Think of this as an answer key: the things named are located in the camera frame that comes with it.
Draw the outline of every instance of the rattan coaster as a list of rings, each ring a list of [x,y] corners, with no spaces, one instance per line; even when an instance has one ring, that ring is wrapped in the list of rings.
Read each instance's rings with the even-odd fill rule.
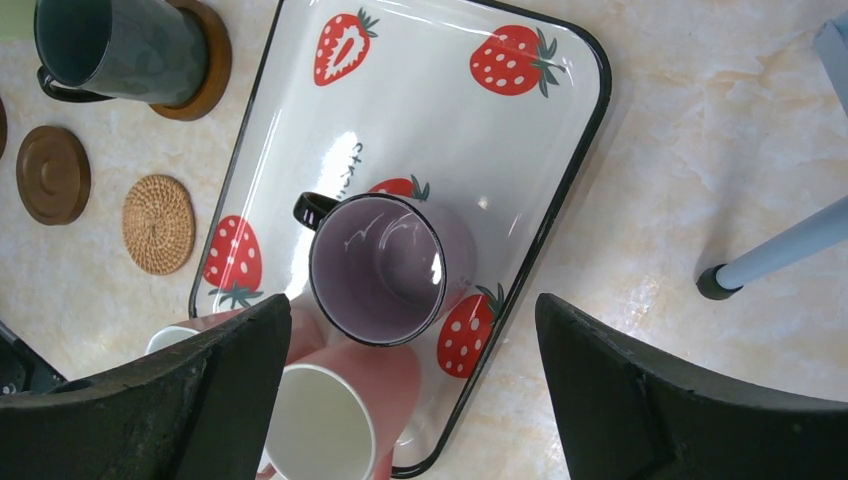
[[[194,248],[194,211],[180,182],[165,175],[138,181],[124,200],[121,229],[133,261],[152,275],[174,273]]]

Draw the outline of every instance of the white tray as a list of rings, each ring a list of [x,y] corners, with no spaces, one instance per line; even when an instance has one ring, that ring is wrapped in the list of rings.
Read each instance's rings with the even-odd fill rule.
[[[371,36],[356,26],[362,22],[369,23]],[[498,30],[507,25],[526,28]],[[502,45],[484,46],[496,31],[505,35],[497,41],[512,48],[502,58]],[[541,52],[528,45],[539,43],[537,31],[545,37]],[[333,38],[325,43],[325,35]],[[354,53],[336,47],[337,36]],[[522,63],[529,59],[519,56],[510,64],[521,44],[557,65],[548,68],[544,86],[534,82],[537,69]],[[364,57],[351,63],[356,52]],[[352,68],[327,77],[326,62],[336,57]],[[486,71],[488,66],[494,68]],[[521,75],[513,72],[524,74],[518,84]],[[606,56],[588,33],[512,6],[468,0],[280,2],[203,258],[211,258],[212,241],[229,228],[228,218],[245,219],[252,232],[242,235],[255,234],[259,252],[247,257],[251,241],[242,242],[235,247],[240,251],[229,254],[216,249],[212,260],[236,257],[228,283],[238,281],[237,296],[255,303],[284,292],[293,305],[326,322],[309,290],[313,232],[292,217],[295,200],[304,191],[344,198],[385,189],[383,182],[395,179],[389,191],[426,196],[465,219],[479,247],[474,284],[494,297],[499,286],[504,292],[497,315],[486,313],[492,310],[486,302],[472,313],[482,320],[474,322],[475,332],[468,333],[471,318],[452,313],[449,322],[439,320],[411,343],[424,381],[395,448],[396,477],[424,472],[441,453],[598,129],[610,84]],[[239,273],[245,258],[249,273]],[[192,316],[239,306],[231,295],[210,294],[220,276],[204,278],[200,266]],[[467,358],[478,351],[474,335],[488,331],[487,316],[495,317],[494,326],[479,344],[482,361],[475,366]],[[447,324],[448,332],[455,321],[460,334],[470,335],[469,350],[462,356],[454,338],[450,352],[457,356],[440,355],[447,339],[439,341],[442,329]],[[328,322],[325,328],[331,342],[342,338]]]

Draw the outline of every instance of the black rubber foot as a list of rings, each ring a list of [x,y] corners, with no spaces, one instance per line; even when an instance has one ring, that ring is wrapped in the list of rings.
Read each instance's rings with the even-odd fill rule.
[[[698,278],[698,282],[696,283],[701,295],[709,298],[710,300],[727,300],[732,297],[734,293],[742,290],[742,287],[739,287],[736,290],[728,290],[718,284],[716,274],[724,265],[726,264],[708,268],[701,274],[700,278]]]

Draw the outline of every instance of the black mug rim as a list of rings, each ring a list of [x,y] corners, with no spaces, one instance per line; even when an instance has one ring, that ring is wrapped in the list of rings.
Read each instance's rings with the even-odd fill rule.
[[[33,39],[35,40],[35,51],[38,54],[38,60],[41,61],[41,66],[44,67],[44,69],[47,70],[47,72],[50,73],[50,75],[62,85],[74,88],[82,87],[86,83],[90,82],[91,79],[94,78],[95,75],[97,75],[97,73],[100,71],[100,68],[103,66],[103,62],[106,59],[106,52],[109,51],[109,46],[112,44],[112,30],[114,28],[114,22],[112,22],[111,20],[109,21],[109,34],[106,39],[106,44],[103,46],[103,52],[101,52],[100,54],[100,61],[97,63],[97,67],[95,67],[94,70],[92,70],[92,72],[81,82],[66,82],[58,75],[56,75],[56,72],[53,71],[52,68],[50,68],[48,62],[44,59],[44,53],[41,51],[41,42],[38,41],[38,7],[41,6],[41,2],[43,1],[45,0],[36,0],[35,9],[33,11],[32,16],[32,33]],[[114,7],[111,1],[107,3],[109,4],[109,16],[112,17],[112,9]]]
[[[439,262],[441,263],[442,272],[444,272],[444,277],[443,277],[442,284],[439,286],[439,296],[436,298],[434,308],[430,312],[430,315],[427,317],[427,321],[422,322],[421,325],[415,331],[413,331],[412,333],[410,333],[410,334],[406,335],[405,337],[402,337],[398,340],[392,340],[392,341],[388,341],[388,342],[370,342],[368,340],[365,340],[363,338],[355,336],[354,334],[349,332],[347,329],[342,328],[333,319],[333,317],[329,314],[329,312],[327,312],[327,310],[324,308],[323,302],[321,301],[321,297],[318,295],[318,291],[315,289],[315,275],[314,275],[313,268],[312,268],[312,257],[313,257],[313,253],[315,251],[315,243],[316,243],[316,240],[318,239],[318,235],[320,234],[321,230],[323,229],[324,225],[326,224],[327,219],[329,219],[333,214],[335,214],[341,207],[343,207],[344,205],[350,204],[352,202],[355,202],[357,200],[362,200],[364,198],[383,198],[383,199],[390,200],[390,201],[393,201],[393,202],[396,202],[396,203],[403,205],[404,208],[408,209],[410,212],[415,214],[415,216],[418,217],[418,219],[421,220],[421,222],[427,227],[427,230],[430,232],[430,236],[433,237],[433,240],[436,242],[436,247],[439,249],[439,257],[440,257]],[[438,320],[440,318],[439,312],[442,310],[442,306],[445,303],[445,297],[447,296],[447,289],[448,289],[448,287],[447,287],[447,285],[448,285],[448,282],[447,282],[448,269],[447,269],[447,261],[445,260],[444,252],[445,252],[444,245],[442,245],[442,241],[439,238],[438,234],[436,234],[436,230],[433,228],[433,225],[430,223],[429,220],[427,220],[427,217],[425,217],[424,214],[422,214],[419,209],[415,208],[415,206],[412,205],[412,203],[408,202],[407,200],[405,200],[402,197],[397,197],[397,196],[390,195],[390,194],[387,194],[387,193],[379,193],[379,192],[361,193],[359,195],[354,195],[350,198],[347,198],[347,199],[339,202],[336,206],[333,207],[332,210],[327,212],[327,215],[321,220],[321,223],[318,225],[318,228],[315,229],[315,236],[312,238],[312,244],[309,246],[309,287],[312,289],[312,294],[315,296],[315,303],[318,304],[318,308],[321,309],[321,313],[324,314],[324,316],[327,318],[327,320],[334,327],[336,327],[336,329],[338,329],[339,331],[344,333],[348,338],[350,338],[351,340],[354,340],[358,343],[361,343],[363,345],[367,345],[369,347],[396,347],[396,346],[403,345],[405,343],[411,342],[412,340],[417,338],[419,335],[424,333],[425,330],[427,330],[431,325],[436,323],[436,320]]]

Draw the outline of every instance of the wooden coaster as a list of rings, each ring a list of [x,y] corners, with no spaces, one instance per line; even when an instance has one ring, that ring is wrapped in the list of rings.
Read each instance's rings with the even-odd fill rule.
[[[200,26],[203,36],[206,37],[209,66],[200,90],[188,102],[176,107],[151,105],[150,108],[165,118],[191,122],[211,112],[224,96],[233,66],[233,49],[227,27],[212,7],[198,0],[167,1]]]
[[[27,134],[16,176],[24,207],[44,225],[67,225],[88,203],[88,157],[77,137],[63,128],[42,126]]]
[[[142,178],[127,194],[121,218],[124,245],[152,275],[174,273],[194,248],[194,211],[182,184],[165,175]]]

